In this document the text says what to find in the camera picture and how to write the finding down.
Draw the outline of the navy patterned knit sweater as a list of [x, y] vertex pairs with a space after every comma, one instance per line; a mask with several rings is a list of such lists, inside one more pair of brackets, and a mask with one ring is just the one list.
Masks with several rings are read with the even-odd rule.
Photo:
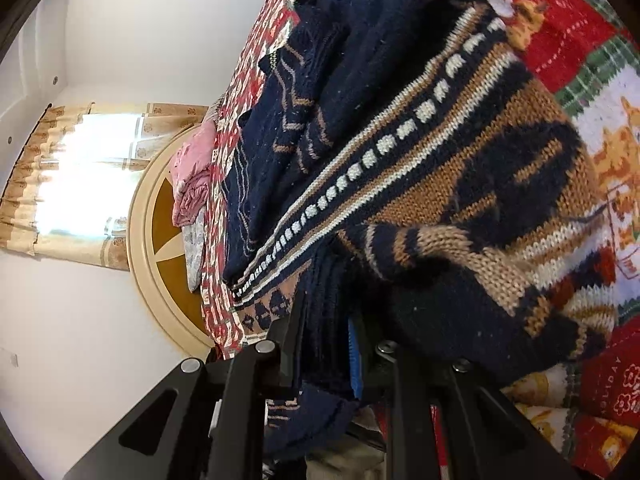
[[612, 307], [585, 145], [487, 0], [296, 0], [238, 120], [224, 180], [222, 278], [245, 333], [300, 321], [294, 403], [269, 405], [266, 454], [341, 434], [356, 367], [405, 344], [426, 387], [466, 359], [497, 387], [600, 353]]

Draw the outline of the red patchwork bear bedspread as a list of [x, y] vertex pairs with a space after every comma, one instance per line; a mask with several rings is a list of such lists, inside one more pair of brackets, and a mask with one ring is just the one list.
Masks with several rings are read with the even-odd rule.
[[[262, 95], [266, 76], [260, 61], [276, 52], [297, 25], [296, 0], [267, 0], [253, 27], [227, 92], [214, 116], [212, 194], [208, 202], [206, 271], [203, 296], [206, 320], [216, 343], [234, 358], [268, 332], [245, 333], [224, 282], [227, 214], [224, 180], [239, 144], [239, 118]], [[597, 185], [596, 224], [582, 243], [600, 254], [605, 277], [573, 297], [581, 314], [609, 306], [615, 324], [604, 349], [589, 359], [568, 361], [579, 367], [573, 403], [578, 411], [607, 419], [615, 429], [615, 476], [639, 474], [639, 323], [620, 304], [638, 292], [620, 274], [620, 258], [638, 254], [639, 209], [639, 55], [620, 32], [613, 10], [600, 0], [487, 0], [506, 25], [506, 39], [527, 69], [562, 108], [585, 145]], [[283, 479], [316, 474], [322, 478], [358, 478], [355, 419], [372, 393], [360, 392], [358, 406], [344, 431], [308, 453], [276, 460], [266, 454], [262, 471]]]

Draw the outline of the beige wooden headboard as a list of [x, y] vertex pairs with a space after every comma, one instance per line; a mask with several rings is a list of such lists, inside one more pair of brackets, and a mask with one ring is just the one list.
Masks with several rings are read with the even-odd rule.
[[127, 226], [129, 270], [145, 307], [165, 335], [187, 356], [205, 359], [213, 347], [201, 296], [186, 279], [186, 255], [172, 224], [174, 192], [169, 166], [195, 127], [176, 134], [149, 162], [132, 196]]

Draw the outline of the grey pillow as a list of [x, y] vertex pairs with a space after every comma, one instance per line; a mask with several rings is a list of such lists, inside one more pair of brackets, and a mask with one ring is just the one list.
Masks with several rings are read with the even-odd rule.
[[205, 254], [205, 207], [198, 211], [193, 223], [181, 228], [184, 258], [186, 258], [186, 284], [190, 292], [197, 292], [202, 282]]

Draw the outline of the folded pink blanket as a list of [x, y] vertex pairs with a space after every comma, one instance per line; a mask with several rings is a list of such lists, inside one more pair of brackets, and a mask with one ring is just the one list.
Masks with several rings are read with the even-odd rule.
[[177, 228], [190, 226], [206, 202], [216, 146], [216, 125], [212, 120], [206, 120], [188, 136], [171, 159], [172, 224]]

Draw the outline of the beige patterned curtain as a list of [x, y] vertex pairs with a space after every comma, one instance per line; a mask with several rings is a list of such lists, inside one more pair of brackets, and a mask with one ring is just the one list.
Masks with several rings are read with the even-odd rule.
[[48, 107], [1, 197], [2, 248], [127, 269], [128, 214], [144, 170], [206, 112], [174, 103]]

